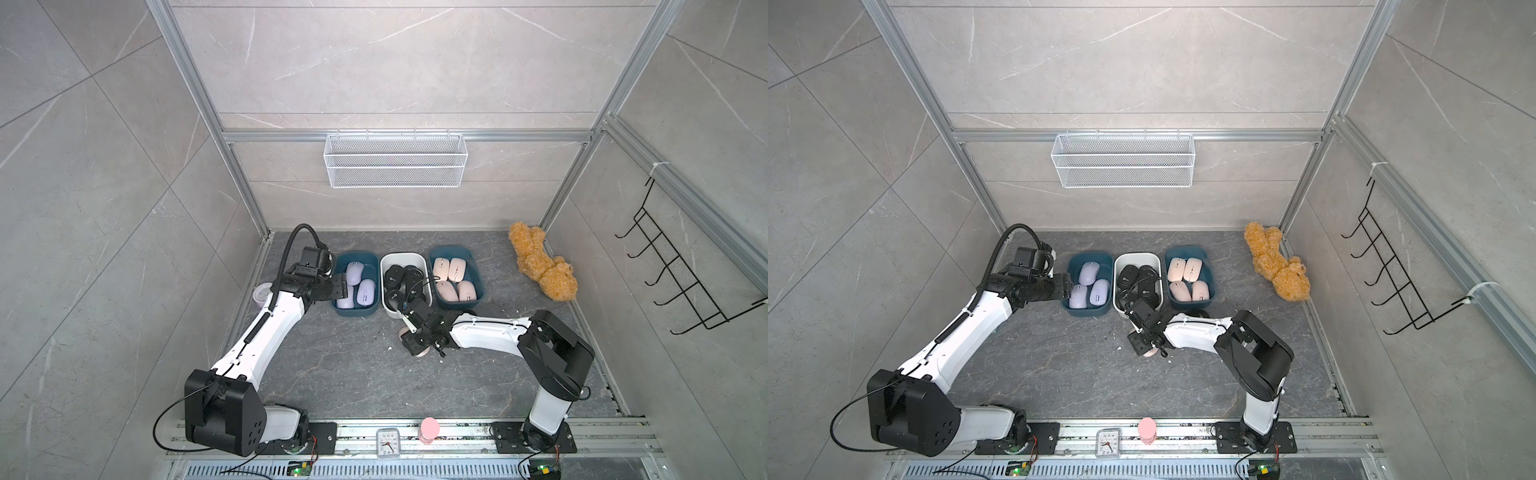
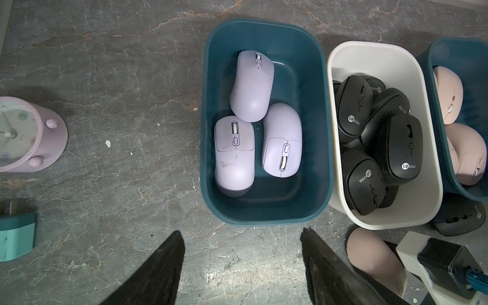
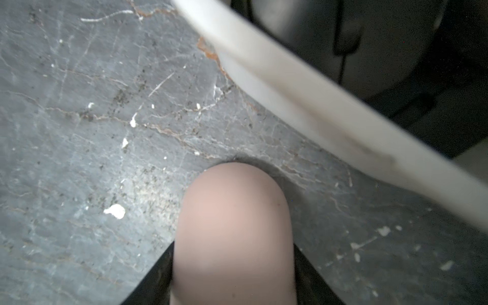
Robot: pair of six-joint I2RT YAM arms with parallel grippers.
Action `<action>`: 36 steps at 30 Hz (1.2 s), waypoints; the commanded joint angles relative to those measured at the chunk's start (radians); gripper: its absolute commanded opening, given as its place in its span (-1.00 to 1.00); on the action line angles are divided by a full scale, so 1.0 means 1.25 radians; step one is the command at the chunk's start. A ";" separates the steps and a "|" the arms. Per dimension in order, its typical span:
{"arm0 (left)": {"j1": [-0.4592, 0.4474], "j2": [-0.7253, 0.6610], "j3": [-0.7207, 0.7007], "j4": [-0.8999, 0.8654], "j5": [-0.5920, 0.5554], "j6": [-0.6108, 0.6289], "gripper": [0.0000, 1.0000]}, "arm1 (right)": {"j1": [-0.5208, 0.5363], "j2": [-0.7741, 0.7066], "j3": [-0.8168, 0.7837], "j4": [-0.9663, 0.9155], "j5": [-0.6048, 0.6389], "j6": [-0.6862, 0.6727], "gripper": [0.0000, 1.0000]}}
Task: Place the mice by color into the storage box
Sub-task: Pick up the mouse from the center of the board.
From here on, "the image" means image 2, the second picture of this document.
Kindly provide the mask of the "pink mouse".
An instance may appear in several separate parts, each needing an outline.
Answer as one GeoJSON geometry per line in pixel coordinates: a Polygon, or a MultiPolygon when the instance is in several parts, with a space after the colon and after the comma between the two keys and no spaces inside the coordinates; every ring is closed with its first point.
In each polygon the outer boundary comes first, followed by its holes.
{"type": "Polygon", "coordinates": [[[358,227],[348,236],[346,244],[350,263],[371,278],[403,297],[407,273],[393,250],[375,232],[358,227]]]}
{"type": "Polygon", "coordinates": [[[482,136],[472,127],[461,123],[445,126],[446,137],[455,147],[460,161],[456,175],[462,185],[473,186],[484,175],[487,163],[487,146],[482,136]]]}
{"type": "Polygon", "coordinates": [[[445,125],[450,125],[457,120],[461,112],[463,84],[460,77],[447,67],[437,66],[433,72],[442,119],[445,125]]]}
{"type": "Polygon", "coordinates": [[[451,157],[452,169],[453,169],[455,174],[458,174],[459,167],[460,167],[460,161],[459,161],[458,154],[457,154],[455,147],[453,146],[453,144],[449,138],[447,138],[447,143],[449,146],[449,153],[450,153],[450,157],[451,157]]]}

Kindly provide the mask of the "purple mouse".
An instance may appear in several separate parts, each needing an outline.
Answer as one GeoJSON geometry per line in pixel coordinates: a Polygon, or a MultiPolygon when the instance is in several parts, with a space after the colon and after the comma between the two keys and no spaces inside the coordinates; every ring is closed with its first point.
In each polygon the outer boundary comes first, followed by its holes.
{"type": "Polygon", "coordinates": [[[302,124],[297,111],[288,104],[269,107],[263,120],[262,166],[278,178],[295,175],[302,158],[302,124]]]}
{"type": "Polygon", "coordinates": [[[243,196],[255,179],[255,135],[252,124],[237,116],[223,117],[214,127],[214,142],[217,187],[226,196],[243,196]]]}
{"type": "Polygon", "coordinates": [[[236,78],[230,95],[232,112],[254,123],[268,112],[275,67],[265,54],[244,50],[238,55],[236,78]]]}

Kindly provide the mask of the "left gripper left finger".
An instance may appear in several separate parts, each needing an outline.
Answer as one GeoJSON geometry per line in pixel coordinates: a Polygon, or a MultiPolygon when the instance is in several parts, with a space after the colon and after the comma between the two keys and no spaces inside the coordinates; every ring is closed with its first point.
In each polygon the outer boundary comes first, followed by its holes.
{"type": "Polygon", "coordinates": [[[102,304],[175,304],[185,249],[181,232],[174,231],[102,304]]]}

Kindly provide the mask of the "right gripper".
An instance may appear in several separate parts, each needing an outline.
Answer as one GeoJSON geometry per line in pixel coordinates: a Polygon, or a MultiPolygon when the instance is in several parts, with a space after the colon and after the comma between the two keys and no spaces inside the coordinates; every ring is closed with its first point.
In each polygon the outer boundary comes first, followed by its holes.
{"type": "Polygon", "coordinates": [[[423,304],[487,304],[487,271],[465,246],[409,231],[396,252],[384,240],[353,240],[352,265],[400,298],[407,270],[428,290],[423,304]]]}

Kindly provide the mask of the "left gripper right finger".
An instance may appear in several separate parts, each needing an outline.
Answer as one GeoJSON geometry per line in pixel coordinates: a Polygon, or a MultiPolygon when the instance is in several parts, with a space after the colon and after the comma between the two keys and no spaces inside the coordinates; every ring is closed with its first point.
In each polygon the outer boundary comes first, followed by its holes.
{"type": "Polygon", "coordinates": [[[310,227],[301,233],[308,293],[313,304],[386,304],[310,227]]]}

